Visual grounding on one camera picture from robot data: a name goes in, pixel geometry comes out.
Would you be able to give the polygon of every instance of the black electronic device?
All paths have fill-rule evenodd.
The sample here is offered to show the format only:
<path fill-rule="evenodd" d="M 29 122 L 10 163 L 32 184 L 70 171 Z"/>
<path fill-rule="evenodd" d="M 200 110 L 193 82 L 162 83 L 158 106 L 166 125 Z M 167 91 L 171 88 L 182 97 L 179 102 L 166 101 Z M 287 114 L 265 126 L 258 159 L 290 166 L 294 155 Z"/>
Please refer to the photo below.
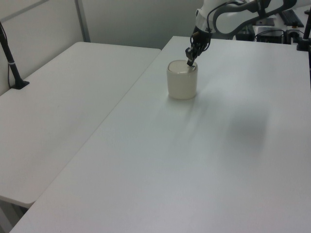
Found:
<path fill-rule="evenodd" d="M 246 25 L 235 35 L 236 40 L 254 41 L 255 31 L 252 24 Z"/>
<path fill-rule="evenodd" d="M 280 28 L 266 28 L 261 27 L 258 29 L 257 42 L 264 43 L 283 43 L 283 31 Z"/>
<path fill-rule="evenodd" d="M 281 13 L 279 13 L 279 15 L 281 16 L 282 20 L 284 21 L 284 24 L 286 24 L 287 26 L 292 26 L 293 23 L 298 25 L 299 28 L 303 28 L 304 25 L 301 22 L 301 20 L 298 18 L 298 16 L 296 15 L 296 13 L 291 9 L 291 10 L 287 10 L 287 11 L 283 11 Z"/>
<path fill-rule="evenodd" d="M 273 18 L 263 18 L 261 20 L 256 21 L 254 26 L 274 26 L 274 19 Z"/>

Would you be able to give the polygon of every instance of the ceramic cup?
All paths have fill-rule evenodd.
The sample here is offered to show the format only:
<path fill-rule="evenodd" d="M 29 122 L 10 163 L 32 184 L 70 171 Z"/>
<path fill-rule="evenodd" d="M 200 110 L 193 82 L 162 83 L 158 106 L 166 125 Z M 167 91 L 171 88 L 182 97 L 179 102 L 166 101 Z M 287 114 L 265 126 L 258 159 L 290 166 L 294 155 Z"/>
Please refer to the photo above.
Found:
<path fill-rule="evenodd" d="M 167 68 L 169 96 L 178 100 L 189 100 L 196 95 L 198 65 L 188 66 L 187 61 L 177 60 Z"/>

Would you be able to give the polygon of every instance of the wall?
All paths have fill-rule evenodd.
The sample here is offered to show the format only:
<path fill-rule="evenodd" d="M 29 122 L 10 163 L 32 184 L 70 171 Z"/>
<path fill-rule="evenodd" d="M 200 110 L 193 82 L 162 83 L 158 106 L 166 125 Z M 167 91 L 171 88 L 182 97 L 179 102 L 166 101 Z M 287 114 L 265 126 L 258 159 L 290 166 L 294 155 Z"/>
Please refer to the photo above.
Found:
<path fill-rule="evenodd" d="M 162 49 L 190 36 L 203 0 L 82 0 L 91 42 Z"/>
<path fill-rule="evenodd" d="M 49 0 L 2 24 L 23 79 L 83 41 L 74 0 Z M 0 47 L 0 95 L 7 90 L 7 60 Z"/>

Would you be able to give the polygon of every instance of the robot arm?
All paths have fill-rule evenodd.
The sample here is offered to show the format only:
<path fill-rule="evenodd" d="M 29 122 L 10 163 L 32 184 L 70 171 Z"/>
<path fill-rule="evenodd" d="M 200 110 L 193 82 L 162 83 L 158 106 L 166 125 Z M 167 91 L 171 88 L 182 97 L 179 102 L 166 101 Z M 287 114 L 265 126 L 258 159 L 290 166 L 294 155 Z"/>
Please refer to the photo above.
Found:
<path fill-rule="evenodd" d="M 311 0 L 204 0 L 196 12 L 195 29 L 191 36 L 191 47 L 186 49 L 188 65 L 209 47 L 212 34 L 217 32 L 231 37 L 244 26 L 285 11 L 292 7 L 311 4 Z"/>

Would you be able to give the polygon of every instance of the cup rim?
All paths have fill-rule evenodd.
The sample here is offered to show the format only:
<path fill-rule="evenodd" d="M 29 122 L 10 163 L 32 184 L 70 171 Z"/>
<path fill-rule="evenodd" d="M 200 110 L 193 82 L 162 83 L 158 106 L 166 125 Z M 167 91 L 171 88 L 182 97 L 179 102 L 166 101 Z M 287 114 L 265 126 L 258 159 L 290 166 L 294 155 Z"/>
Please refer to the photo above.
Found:
<path fill-rule="evenodd" d="M 190 74 L 190 73 L 196 72 L 197 69 L 198 69 L 198 64 L 197 64 L 196 62 L 194 62 L 193 65 L 195 66 L 195 69 L 194 69 L 193 71 L 191 71 L 190 73 L 181 73 L 181 72 L 180 72 L 180 73 L 179 73 L 179 72 L 176 73 L 176 72 L 171 71 L 171 70 L 169 69 L 171 63 L 173 63 L 173 62 L 179 62 L 179 61 L 187 62 L 186 60 L 174 60 L 174 61 L 171 61 L 171 62 L 169 63 L 169 65 L 167 66 L 167 71 L 170 72 L 170 73 L 172 73 L 172 74 Z"/>

